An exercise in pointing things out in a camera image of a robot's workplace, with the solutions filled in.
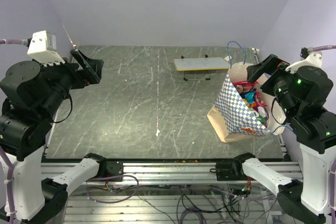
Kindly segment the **purple snack packet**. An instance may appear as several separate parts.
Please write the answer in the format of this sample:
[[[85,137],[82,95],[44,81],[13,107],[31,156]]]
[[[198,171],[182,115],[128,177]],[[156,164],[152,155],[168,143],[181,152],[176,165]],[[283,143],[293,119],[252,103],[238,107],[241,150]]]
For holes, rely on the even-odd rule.
[[[266,120],[267,120],[267,123],[268,123],[268,120],[269,120],[269,114],[268,114],[268,111],[267,111],[267,106],[262,103],[262,102],[257,102],[257,106],[255,108],[255,110],[261,115],[263,116]]]

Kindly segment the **blue checkered paper bag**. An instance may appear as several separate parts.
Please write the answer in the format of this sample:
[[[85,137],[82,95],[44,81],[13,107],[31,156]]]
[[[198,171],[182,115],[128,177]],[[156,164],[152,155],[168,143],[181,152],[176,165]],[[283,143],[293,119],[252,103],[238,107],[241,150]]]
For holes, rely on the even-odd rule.
[[[244,52],[244,60],[234,63],[230,49],[227,47],[227,54],[230,68],[226,74],[219,95],[215,104],[209,110],[207,117],[217,136],[224,143],[244,140],[250,137],[262,137],[281,134],[285,128],[290,128],[285,123],[285,114],[275,98],[263,93],[261,85],[264,84],[268,76],[262,74],[254,86],[255,102],[247,105],[234,87],[234,82],[247,81],[247,67],[252,66],[247,62],[247,54]],[[262,102],[267,106],[269,120],[264,126],[254,116],[250,110],[256,108],[257,102]]]

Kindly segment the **red Real chips bag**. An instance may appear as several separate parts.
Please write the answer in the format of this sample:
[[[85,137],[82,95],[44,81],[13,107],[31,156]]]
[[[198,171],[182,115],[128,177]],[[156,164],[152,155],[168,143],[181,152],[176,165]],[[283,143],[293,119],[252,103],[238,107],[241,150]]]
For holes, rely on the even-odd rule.
[[[247,92],[251,92],[254,90],[254,86],[258,84],[258,82],[249,83],[247,81],[239,81],[234,82],[233,85],[236,88],[239,94],[245,94]]]

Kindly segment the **green Fox's candy bag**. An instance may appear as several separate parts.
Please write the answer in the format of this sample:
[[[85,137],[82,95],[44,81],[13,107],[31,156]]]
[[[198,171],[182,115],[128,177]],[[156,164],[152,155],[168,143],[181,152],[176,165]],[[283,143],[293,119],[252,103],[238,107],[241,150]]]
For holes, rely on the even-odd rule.
[[[254,109],[250,110],[250,114],[254,116],[259,122],[263,124],[267,123],[267,120],[263,116],[261,116],[256,110]]]

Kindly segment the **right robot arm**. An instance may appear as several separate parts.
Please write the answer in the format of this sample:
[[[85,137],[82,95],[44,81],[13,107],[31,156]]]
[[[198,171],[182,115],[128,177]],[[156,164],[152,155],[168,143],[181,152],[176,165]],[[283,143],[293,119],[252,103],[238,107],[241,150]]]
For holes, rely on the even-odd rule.
[[[324,108],[332,88],[320,50],[307,50],[295,63],[269,55],[256,65],[232,64],[215,102],[228,132],[266,136],[290,127],[302,152],[303,179],[284,176],[251,153],[232,158],[217,177],[256,180],[303,223],[335,219],[335,114]]]

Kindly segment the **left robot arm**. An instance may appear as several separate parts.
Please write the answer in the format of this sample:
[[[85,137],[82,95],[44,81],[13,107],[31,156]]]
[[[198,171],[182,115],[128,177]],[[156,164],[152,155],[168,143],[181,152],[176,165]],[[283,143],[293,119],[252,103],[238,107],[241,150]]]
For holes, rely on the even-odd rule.
[[[88,58],[78,49],[71,54],[75,62],[19,62],[1,81],[6,94],[1,113],[6,205],[1,218],[9,223],[46,223],[84,182],[105,180],[112,171],[110,159],[89,153],[61,175],[41,177],[46,137],[56,124],[59,107],[71,100],[71,90],[99,84],[102,78],[102,60]]]

